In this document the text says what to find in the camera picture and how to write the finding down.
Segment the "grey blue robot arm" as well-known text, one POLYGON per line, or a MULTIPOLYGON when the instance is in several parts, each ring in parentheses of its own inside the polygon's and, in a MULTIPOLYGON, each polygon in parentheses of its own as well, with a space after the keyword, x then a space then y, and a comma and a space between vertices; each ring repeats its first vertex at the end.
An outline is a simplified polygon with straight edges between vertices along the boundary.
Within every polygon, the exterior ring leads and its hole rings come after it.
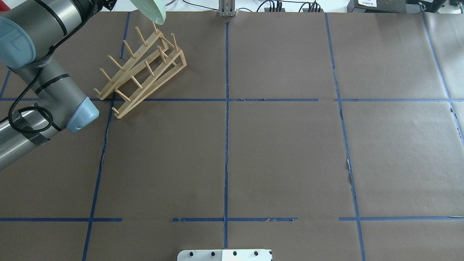
POLYGON ((26 0, 1 13, 1 63, 27 84, 1 121, 1 169, 99 110, 54 59, 60 45, 114 0, 26 0))

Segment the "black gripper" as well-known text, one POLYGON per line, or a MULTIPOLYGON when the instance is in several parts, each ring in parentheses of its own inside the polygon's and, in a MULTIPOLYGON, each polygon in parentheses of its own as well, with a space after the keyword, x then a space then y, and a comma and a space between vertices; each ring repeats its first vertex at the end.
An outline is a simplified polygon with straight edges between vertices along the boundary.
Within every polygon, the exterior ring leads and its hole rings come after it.
POLYGON ((98 10, 101 11, 106 9, 108 11, 113 10, 117 3, 117 0, 99 0, 98 1, 98 10))

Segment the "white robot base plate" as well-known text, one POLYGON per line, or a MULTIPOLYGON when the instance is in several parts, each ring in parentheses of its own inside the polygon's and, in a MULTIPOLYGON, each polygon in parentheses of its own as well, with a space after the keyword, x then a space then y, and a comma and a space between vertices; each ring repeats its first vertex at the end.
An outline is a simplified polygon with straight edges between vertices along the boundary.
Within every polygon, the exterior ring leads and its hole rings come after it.
POLYGON ((272 261, 269 249, 195 249, 182 250, 178 261, 272 261))

